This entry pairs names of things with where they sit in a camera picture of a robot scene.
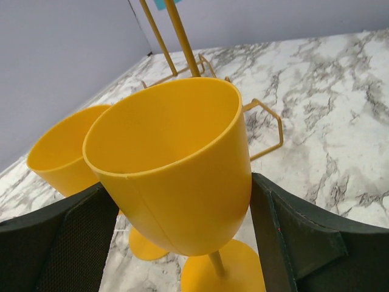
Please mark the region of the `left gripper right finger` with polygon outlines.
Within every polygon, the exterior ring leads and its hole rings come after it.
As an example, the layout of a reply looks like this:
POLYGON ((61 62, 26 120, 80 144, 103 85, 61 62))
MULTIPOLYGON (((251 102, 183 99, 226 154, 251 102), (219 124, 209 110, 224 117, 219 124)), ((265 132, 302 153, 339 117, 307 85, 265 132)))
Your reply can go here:
POLYGON ((388 290, 388 229, 324 210, 259 173, 250 211, 267 291, 388 290))

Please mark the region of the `yellow wine glass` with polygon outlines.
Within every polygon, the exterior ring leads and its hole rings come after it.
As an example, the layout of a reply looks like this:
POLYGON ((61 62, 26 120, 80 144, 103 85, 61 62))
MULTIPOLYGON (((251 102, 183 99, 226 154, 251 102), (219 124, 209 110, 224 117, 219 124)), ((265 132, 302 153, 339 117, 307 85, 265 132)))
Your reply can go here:
POLYGON ((117 102, 91 126, 83 157, 134 228, 186 256, 182 291, 264 291, 257 253, 234 238, 252 172, 230 82, 180 79, 117 102))
POLYGON ((27 165, 63 196, 101 186, 83 157, 83 142, 92 124, 111 106, 95 105, 65 118, 32 147, 27 165))

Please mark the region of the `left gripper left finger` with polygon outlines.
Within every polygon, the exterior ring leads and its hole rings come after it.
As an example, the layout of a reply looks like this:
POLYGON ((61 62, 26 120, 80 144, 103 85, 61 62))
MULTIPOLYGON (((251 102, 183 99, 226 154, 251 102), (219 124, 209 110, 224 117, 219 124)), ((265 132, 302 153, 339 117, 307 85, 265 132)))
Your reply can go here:
POLYGON ((1 291, 98 291, 118 212, 98 182, 1 222, 1 291))

